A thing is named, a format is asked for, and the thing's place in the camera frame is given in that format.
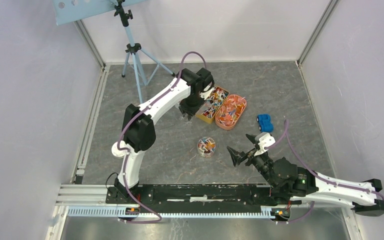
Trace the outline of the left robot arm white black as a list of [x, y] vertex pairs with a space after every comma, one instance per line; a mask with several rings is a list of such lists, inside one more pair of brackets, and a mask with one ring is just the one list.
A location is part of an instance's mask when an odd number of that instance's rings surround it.
[[150, 100], [140, 105], [130, 104], [125, 109], [120, 138], [111, 148], [115, 157], [123, 159], [118, 176], [123, 186], [117, 196], [125, 204], [137, 198], [134, 186], [139, 182], [144, 155], [156, 141], [156, 123], [175, 106], [183, 115], [193, 117], [205, 102], [203, 96], [213, 86], [214, 78], [206, 68], [197, 72], [185, 68]]

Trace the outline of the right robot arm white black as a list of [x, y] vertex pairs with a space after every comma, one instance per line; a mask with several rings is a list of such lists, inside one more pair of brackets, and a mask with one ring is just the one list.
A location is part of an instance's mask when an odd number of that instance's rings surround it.
[[322, 202], [348, 208], [362, 216], [379, 217], [384, 214], [381, 180], [373, 178], [352, 182], [298, 166], [285, 157], [272, 160], [269, 148], [277, 142], [270, 133], [247, 134], [246, 137], [254, 145], [248, 152], [230, 146], [226, 149], [235, 167], [241, 163], [253, 166], [269, 184], [269, 190], [263, 194], [266, 205]]

